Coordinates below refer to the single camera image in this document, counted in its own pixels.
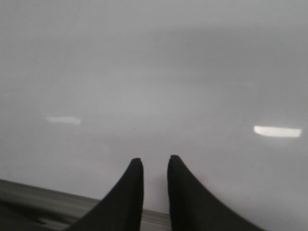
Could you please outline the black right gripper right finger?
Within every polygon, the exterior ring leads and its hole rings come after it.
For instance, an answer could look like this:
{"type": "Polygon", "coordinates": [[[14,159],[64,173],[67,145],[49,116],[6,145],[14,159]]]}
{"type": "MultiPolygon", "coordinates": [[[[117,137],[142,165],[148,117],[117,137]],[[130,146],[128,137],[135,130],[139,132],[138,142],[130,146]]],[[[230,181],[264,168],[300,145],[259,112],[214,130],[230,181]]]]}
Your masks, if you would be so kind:
{"type": "Polygon", "coordinates": [[[167,168],[169,213],[173,231],[260,231],[225,206],[172,155],[167,168]]]}

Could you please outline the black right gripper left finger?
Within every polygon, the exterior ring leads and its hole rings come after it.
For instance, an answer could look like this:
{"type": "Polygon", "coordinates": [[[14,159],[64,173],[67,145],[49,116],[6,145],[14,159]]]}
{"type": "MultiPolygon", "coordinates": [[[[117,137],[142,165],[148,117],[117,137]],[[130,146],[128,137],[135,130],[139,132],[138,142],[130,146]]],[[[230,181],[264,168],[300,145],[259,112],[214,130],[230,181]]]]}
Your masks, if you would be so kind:
{"type": "Polygon", "coordinates": [[[139,231],[144,199],[140,158],[131,160],[112,190],[67,231],[139,231]]]}

